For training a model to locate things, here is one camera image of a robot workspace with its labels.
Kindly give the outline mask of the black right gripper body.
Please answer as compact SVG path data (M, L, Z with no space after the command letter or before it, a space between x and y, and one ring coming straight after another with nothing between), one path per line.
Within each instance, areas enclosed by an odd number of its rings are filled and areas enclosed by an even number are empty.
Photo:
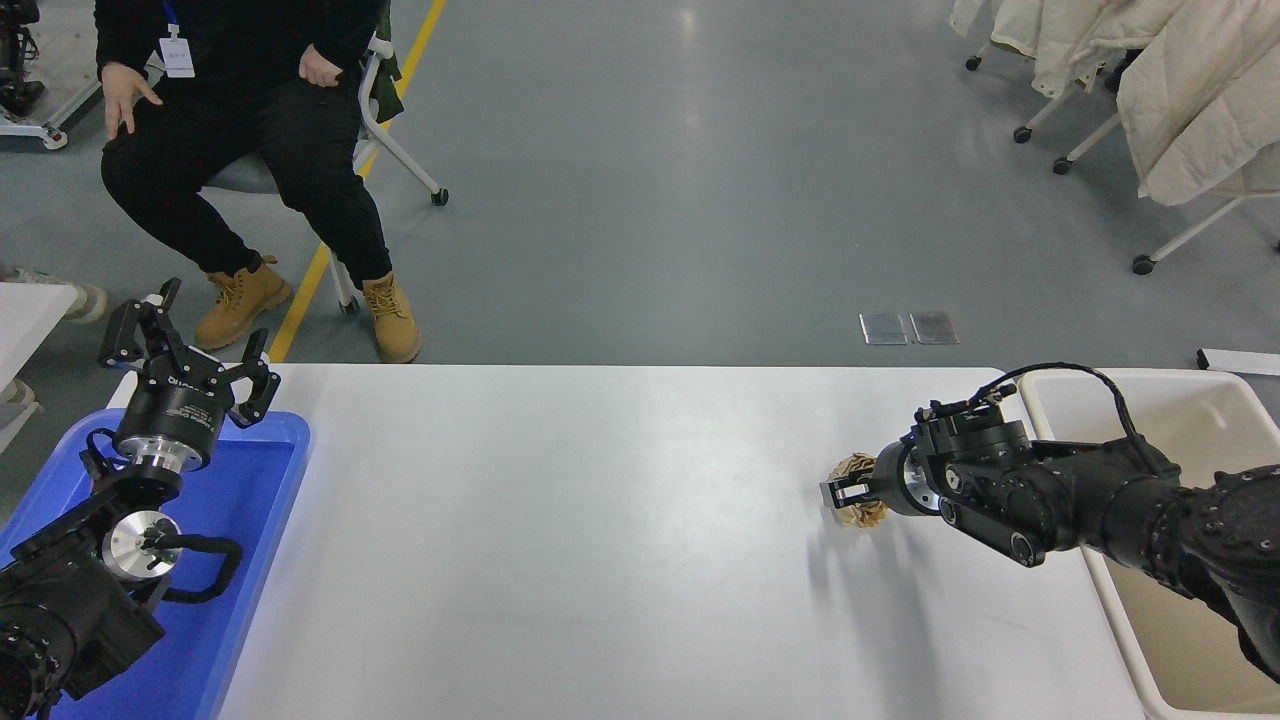
M888 510L900 515L908 514L908 493L904 479L906 460L906 445L887 445L878 454L872 473L872 493Z

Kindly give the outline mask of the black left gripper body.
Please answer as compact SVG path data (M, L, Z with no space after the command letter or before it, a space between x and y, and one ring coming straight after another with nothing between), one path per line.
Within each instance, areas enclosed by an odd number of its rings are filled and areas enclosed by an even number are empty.
M186 446L188 459L210 459L233 404L224 374L207 355L147 360L116 428L116 454L137 457L145 445L163 439Z

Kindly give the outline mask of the person's right hand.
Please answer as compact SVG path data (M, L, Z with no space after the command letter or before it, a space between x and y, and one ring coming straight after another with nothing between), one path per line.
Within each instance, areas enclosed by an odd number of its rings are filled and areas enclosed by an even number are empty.
M132 67L109 61L99 72L104 100L105 140L114 141L122 133L133 135L137 128L134 108L142 101L161 108L163 100L150 82Z

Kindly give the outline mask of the person's left hand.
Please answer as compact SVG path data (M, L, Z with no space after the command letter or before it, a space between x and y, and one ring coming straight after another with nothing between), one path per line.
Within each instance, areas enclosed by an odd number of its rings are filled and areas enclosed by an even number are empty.
M343 70L310 44L300 56L297 74L311 86L334 88L340 83Z

